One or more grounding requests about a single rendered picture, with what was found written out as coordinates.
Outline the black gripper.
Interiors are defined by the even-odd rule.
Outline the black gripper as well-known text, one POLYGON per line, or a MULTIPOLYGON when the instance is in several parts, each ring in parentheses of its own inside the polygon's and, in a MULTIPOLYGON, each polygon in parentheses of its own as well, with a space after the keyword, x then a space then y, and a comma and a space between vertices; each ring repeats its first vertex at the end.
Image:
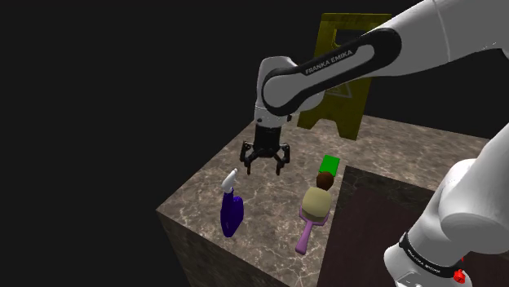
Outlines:
POLYGON ((290 145, 282 143, 280 145, 281 127, 268 128, 260 125, 255 126, 253 145, 244 141, 241 146, 239 156, 240 162, 244 164, 246 173, 250 175, 251 163, 258 157, 274 157, 277 161, 276 174, 280 175, 281 169, 290 162, 290 145), (246 153, 253 147, 250 155, 246 153), (282 150, 284 155, 280 157, 278 151, 282 150))

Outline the brown round object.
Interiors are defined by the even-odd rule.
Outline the brown round object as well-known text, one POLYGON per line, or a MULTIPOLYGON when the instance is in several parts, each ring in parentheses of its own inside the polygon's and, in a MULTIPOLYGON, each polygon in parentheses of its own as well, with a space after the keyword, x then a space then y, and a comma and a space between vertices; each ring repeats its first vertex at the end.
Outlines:
POLYGON ((319 172, 316 177, 316 186, 320 189, 328 191, 334 185, 334 176, 328 172, 319 172))

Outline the green flat box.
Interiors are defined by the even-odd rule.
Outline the green flat box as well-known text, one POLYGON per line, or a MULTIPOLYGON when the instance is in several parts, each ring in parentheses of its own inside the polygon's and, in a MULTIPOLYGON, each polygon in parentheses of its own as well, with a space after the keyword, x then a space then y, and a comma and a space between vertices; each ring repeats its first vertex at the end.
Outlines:
POLYGON ((332 176, 334 177, 337 174, 339 163, 340 163, 339 158, 333 157, 331 155, 324 155, 320 165, 319 172, 320 173, 328 172, 332 174, 332 176))

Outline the blue spray bottle white nozzle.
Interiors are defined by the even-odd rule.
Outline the blue spray bottle white nozzle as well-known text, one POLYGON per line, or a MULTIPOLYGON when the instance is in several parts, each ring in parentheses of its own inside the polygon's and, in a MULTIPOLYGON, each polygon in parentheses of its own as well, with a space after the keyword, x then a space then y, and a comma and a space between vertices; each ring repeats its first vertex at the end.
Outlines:
POLYGON ((220 223, 225 237, 232 237, 239 228, 244 217, 244 202, 240 196, 234 195, 234 183, 237 168, 234 168, 224 179, 221 188, 224 191, 220 210, 220 223))

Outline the purple hairbrush beige bristles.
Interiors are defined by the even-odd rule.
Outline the purple hairbrush beige bristles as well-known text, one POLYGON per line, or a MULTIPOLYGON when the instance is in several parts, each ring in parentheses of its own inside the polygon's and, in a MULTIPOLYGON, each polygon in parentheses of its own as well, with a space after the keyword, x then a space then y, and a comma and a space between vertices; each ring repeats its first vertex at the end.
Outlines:
POLYGON ((330 215, 332 197, 324 189, 309 188, 303 197, 299 208, 299 217, 305 222, 305 227, 295 251, 305 255, 308 247, 308 239, 313 226, 323 226, 330 215))

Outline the yellow floor sign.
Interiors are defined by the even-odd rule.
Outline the yellow floor sign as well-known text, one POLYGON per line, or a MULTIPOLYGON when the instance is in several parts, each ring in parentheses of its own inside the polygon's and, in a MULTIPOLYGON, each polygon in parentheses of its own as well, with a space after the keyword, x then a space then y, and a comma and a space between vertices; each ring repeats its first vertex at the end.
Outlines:
MULTIPOLYGON (((324 13, 314 55, 324 55, 391 18, 390 14, 324 13)), ((370 83, 369 78, 363 78, 327 90, 319 105, 300 113, 297 126, 311 130, 320 120, 329 120, 335 123, 340 137, 355 140, 365 111, 370 83)))

